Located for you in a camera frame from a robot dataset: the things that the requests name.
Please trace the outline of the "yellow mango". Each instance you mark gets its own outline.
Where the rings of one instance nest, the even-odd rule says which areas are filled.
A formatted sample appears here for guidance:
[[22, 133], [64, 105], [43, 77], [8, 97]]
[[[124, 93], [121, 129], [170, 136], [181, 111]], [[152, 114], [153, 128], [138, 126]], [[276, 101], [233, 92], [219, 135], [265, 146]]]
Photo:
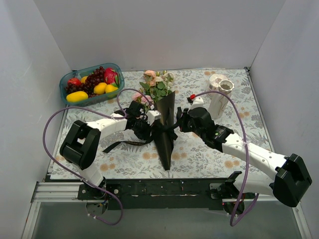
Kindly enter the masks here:
[[77, 91], [66, 96], [67, 102], [75, 103], [88, 99], [88, 94], [85, 91]]

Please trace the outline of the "teal plastic fruit basket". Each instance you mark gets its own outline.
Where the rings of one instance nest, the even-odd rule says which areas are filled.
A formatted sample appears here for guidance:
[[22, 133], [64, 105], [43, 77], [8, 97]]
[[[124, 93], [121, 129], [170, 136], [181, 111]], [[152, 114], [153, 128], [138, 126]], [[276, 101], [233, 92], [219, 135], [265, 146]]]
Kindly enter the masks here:
[[124, 85], [120, 67], [105, 63], [66, 74], [59, 88], [65, 104], [84, 107], [114, 98]]

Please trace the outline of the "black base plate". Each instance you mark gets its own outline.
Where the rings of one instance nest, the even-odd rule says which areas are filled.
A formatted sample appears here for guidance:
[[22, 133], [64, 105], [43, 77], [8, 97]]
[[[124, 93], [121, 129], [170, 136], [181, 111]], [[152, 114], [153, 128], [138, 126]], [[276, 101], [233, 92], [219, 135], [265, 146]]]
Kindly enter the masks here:
[[102, 186], [116, 198], [82, 183], [79, 200], [106, 200], [109, 210], [124, 209], [209, 209], [222, 210], [224, 199], [236, 200], [239, 189], [233, 179], [107, 179]]

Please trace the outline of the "small orange fruit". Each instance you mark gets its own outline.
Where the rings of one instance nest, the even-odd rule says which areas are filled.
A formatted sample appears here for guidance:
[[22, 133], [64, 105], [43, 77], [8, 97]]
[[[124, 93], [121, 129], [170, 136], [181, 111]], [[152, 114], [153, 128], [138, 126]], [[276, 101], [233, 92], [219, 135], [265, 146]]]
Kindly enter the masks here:
[[82, 78], [81, 78], [81, 83], [84, 84], [84, 83], [86, 82], [87, 78], [88, 78], [87, 76], [82, 77]]

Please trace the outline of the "yellow lemon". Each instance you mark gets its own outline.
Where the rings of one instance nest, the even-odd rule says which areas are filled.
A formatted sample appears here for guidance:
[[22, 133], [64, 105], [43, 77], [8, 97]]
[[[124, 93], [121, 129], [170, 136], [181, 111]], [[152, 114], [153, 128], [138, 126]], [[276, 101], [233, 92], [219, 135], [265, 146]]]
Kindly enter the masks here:
[[102, 82], [102, 83], [99, 83], [97, 84], [95, 87], [94, 87], [94, 94], [96, 95], [102, 95], [105, 93], [105, 88], [106, 88], [107, 84]]
[[105, 86], [105, 93], [106, 93], [106, 94], [110, 94], [110, 93], [112, 93], [112, 92], [115, 92], [116, 90], [118, 90], [118, 87], [116, 87], [116, 86], [114, 86], [114, 85], [112, 85], [112, 84], [107, 84], [107, 85]]

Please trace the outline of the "black paper cone wrapper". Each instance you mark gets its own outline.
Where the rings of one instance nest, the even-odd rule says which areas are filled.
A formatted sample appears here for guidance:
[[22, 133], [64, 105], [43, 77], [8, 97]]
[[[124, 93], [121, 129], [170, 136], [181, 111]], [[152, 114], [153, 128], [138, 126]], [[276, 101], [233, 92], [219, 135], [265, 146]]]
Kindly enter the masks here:
[[152, 134], [160, 162], [165, 171], [170, 170], [171, 154], [173, 151], [173, 136], [168, 128], [174, 124], [175, 92], [163, 97], [155, 103], [155, 109], [161, 114]]

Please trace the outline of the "dark red grapes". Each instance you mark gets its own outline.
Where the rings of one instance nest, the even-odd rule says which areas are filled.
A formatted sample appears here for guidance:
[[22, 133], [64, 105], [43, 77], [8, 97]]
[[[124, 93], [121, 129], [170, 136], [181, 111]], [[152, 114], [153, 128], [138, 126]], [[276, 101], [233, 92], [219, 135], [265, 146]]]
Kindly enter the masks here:
[[73, 92], [77, 91], [85, 91], [88, 94], [88, 97], [94, 97], [96, 94], [94, 94], [94, 87], [99, 84], [104, 82], [104, 72], [105, 69], [101, 66], [100, 68], [95, 69], [94, 71], [89, 71], [88, 73], [84, 73], [83, 75], [81, 74], [76, 74], [72, 78], [78, 78], [81, 80], [82, 77], [87, 76], [86, 82], [83, 84], [81, 83], [80, 86], [66, 86], [64, 87], [64, 91], [66, 94], [70, 94]]

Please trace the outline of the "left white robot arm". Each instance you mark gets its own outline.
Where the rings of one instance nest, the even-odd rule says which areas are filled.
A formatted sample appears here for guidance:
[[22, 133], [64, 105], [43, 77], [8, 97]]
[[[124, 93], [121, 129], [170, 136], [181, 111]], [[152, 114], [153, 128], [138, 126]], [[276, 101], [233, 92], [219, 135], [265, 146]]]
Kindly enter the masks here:
[[60, 155], [75, 165], [80, 179], [90, 186], [89, 193], [95, 199], [103, 198], [106, 193], [102, 184], [104, 178], [94, 163], [100, 140], [127, 129], [146, 140], [151, 135], [151, 125], [160, 118], [160, 113], [153, 106], [144, 114], [137, 102], [132, 102], [125, 113], [126, 116], [113, 113], [91, 122], [75, 121], [60, 148]]

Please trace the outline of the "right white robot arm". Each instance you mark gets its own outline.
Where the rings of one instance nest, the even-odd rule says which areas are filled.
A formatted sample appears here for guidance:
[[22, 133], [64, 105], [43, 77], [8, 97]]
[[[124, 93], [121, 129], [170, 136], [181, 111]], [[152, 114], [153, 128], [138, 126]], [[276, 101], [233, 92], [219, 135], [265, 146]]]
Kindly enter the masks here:
[[224, 183], [211, 189], [217, 198], [237, 198], [245, 193], [265, 194], [293, 208], [313, 182], [299, 155], [285, 156], [247, 143], [233, 130], [215, 124], [203, 107], [178, 108], [176, 119], [181, 132], [193, 132], [208, 147], [235, 156], [262, 171], [260, 178], [242, 171], [233, 172]]

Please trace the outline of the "black ribbon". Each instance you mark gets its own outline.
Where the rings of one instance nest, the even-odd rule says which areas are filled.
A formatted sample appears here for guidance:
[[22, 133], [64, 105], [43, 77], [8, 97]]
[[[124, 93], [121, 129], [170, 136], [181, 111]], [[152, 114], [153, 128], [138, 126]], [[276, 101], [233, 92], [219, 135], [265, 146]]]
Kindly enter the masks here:
[[[136, 117], [138, 119], [143, 119], [147, 121], [147, 113], [145, 114], [141, 114], [139, 117]], [[144, 146], [146, 144], [149, 144], [151, 142], [154, 142], [154, 135], [152, 134], [153, 128], [156, 125], [156, 122], [158, 120], [156, 120], [151, 126], [151, 136], [149, 140], [142, 140], [142, 142], [137, 142], [137, 141], [127, 141], [127, 140], [123, 140], [123, 141], [117, 141], [113, 144], [111, 144], [110, 146], [108, 146], [106, 149], [103, 150], [104, 153], [109, 153], [111, 150], [113, 150], [115, 147], [117, 147], [118, 145], [120, 145], [121, 143], [124, 144], [128, 144], [128, 145], [134, 145], [134, 146]]]

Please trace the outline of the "pink dragon fruit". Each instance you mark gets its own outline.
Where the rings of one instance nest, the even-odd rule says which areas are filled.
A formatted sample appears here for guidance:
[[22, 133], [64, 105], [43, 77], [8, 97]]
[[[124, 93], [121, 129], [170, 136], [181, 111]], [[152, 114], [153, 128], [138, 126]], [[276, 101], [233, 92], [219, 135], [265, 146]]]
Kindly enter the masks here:
[[104, 72], [104, 82], [108, 85], [118, 86], [120, 84], [118, 73], [113, 68], [107, 68]]

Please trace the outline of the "white ceramic vase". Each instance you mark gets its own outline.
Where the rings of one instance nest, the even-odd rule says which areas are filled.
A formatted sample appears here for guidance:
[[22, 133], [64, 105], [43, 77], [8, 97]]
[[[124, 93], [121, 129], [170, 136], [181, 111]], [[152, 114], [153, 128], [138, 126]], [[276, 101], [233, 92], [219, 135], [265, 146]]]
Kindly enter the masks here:
[[[222, 80], [219, 83], [219, 91], [231, 97], [231, 93], [234, 89], [234, 84], [230, 80]], [[209, 93], [211, 95], [211, 102], [208, 108], [208, 112], [210, 113], [213, 120], [220, 118], [223, 115], [223, 112], [229, 102], [228, 98], [224, 95], [218, 93]]]

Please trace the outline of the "red apple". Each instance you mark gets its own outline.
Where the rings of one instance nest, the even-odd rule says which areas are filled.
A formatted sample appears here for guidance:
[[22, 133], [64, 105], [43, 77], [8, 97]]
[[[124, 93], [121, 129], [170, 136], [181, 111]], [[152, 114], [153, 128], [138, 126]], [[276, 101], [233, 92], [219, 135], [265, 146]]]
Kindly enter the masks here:
[[68, 86], [80, 86], [81, 81], [78, 78], [71, 78], [68, 80], [67, 85]]

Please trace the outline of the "aluminium rail frame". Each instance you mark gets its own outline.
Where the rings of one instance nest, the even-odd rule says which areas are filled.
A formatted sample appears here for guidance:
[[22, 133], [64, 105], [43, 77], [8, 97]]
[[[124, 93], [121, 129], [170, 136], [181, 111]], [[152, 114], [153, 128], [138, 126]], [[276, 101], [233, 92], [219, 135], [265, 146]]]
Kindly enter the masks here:
[[81, 182], [56, 180], [37, 183], [25, 223], [24, 239], [86, 238], [257, 238], [309, 239], [311, 232], [301, 206], [288, 208], [275, 197], [260, 195], [244, 200], [248, 218], [229, 226], [224, 210], [231, 199], [208, 196], [132, 197], [128, 214], [117, 226], [95, 223], [88, 216], [98, 208]]

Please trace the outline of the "pink flower bouquet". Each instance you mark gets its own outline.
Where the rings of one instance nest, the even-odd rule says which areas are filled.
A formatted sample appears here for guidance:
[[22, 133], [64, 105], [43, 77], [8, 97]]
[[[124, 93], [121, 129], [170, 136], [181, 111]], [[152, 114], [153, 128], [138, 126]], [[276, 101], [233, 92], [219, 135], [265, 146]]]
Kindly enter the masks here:
[[149, 102], [160, 110], [168, 107], [174, 111], [175, 92], [173, 90], [173, 82], [175, 75], [173, 72], [166, 70], [155, 72], [146, 70], [143, 72], [143, 82], [140, 82], [139, 93], [132, 96], [132, 100], [141, 103], [145, 110], [150, 109]]

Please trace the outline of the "floral table mat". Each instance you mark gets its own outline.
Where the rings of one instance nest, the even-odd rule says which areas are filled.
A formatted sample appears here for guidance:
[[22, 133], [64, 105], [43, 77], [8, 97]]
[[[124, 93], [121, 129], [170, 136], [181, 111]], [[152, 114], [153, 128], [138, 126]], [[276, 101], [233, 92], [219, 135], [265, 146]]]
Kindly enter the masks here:
[[[208, 79], [214, 74], [225, 75], [234, 84], [231, 99], [221, 118], [216, 122], [232, 129], [239, 135], [245, 134], [247, 140], [264, 149], [271, 149], [255, 97], [244, 69], [192, 69], [175, 70], [173, 89], [175, 106], [188, 107], [187, 97], [205, 92]], [[59, 148], [67, 135], [71, 124], [76, 120], [95, 121], [100, 113], [110, 115], [120, 107], [128, 107], [135, 90], [143, 81], [141, 71], [123, 73], [126, 91], [118, 99], [111, 99], [91, 105], [87, 111], [71, 109], [61, 125], [56, 147]], [[228, 177], [236, 170], [244, 171], [245, 163], [233, 156], [220, 153], [206, 146], [194, 133], [179, 132], [174, 142], [171, 166], [165, 171], [154, 143], [134, 146], [121, 143], [109, 153], [104, 153], [117, 141], [135, 141], [130, 130], [117, 132], [100, 141], [95, 163], [101, 174], [107, 179], [142, 179], [142, 178], [213, 178]]]

